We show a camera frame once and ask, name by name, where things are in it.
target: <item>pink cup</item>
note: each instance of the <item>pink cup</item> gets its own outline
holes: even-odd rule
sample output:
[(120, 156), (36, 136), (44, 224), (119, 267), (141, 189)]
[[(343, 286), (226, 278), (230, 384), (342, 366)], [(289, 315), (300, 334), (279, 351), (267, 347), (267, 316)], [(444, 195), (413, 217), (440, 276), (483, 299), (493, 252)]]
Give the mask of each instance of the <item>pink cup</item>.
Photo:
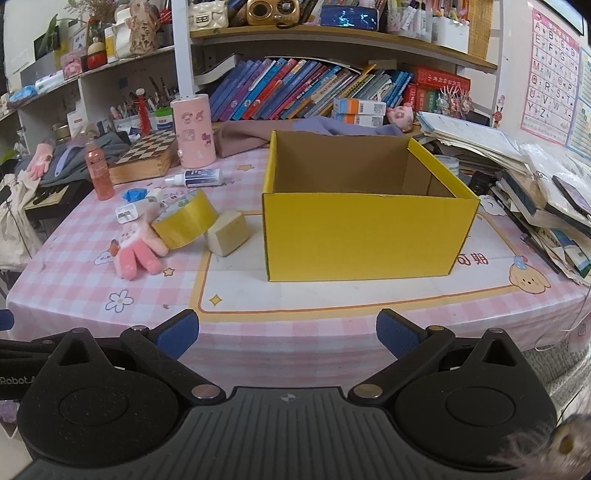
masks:
[(202, 93), (195, 98), (175, 100), (170, 106), (173, 108), (181, 165), (189, 169), (211, 165), (216, 160), (216, 149), (209, 97)]

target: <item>star print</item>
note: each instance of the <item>star print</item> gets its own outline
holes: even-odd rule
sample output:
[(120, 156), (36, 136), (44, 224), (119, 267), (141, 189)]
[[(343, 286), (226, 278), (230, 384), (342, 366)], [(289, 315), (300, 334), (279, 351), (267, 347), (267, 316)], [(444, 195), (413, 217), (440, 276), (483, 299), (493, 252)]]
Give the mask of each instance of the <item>star print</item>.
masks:
[(209, 301), (213, 304), (214, 307), (217, 307), (217, 304), (222, 301), (222, 299), (216, 294), (209, 299)]

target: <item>roll of tape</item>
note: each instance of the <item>roll of tape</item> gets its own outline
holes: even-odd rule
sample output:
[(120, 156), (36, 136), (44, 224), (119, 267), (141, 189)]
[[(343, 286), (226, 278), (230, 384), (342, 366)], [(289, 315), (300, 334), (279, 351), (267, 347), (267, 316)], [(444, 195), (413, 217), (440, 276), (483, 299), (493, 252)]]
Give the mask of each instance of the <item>roll of tape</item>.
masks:
[(216, 222), (218, 212), (202, 190), (179, 198), (152, 223), (152, 228), (170, 249), (184, 247), (203, 235)]

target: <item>poster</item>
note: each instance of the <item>poster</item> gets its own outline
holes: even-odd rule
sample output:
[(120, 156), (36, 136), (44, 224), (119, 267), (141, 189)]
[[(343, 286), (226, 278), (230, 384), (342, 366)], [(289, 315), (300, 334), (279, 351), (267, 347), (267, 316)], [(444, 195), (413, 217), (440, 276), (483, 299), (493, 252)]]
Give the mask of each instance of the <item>poster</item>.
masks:
[(532, 9), (530, 77), (521, 129), (566, 145), (579, 85), (580, 46), (548, 17)]
[(566, 146), (579, 155), (591, 158), (591, 55), (582, 50), (579, 89)]

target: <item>pink gloves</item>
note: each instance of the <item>pink gloves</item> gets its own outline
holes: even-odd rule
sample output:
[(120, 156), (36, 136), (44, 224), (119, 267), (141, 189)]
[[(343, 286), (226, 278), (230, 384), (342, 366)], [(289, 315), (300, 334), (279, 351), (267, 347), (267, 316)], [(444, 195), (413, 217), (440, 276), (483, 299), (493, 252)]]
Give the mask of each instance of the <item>pink gloves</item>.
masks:
[(39, 180), (49, 170), (49, 163), (53, 158), (53, 147), (50, 144), (40, 143), (33, 159), (27, 167), (27, 172), (31, 175), (31, 180)]
[(123, 232), (111, 242), (109, 252), (114, 258), (117, 275), (133, 280), (138, 274), (138, 263), (151, 275), (162, 272), (158, 257), (165, 256), (168, 247), (142, 216), (123, 225)]

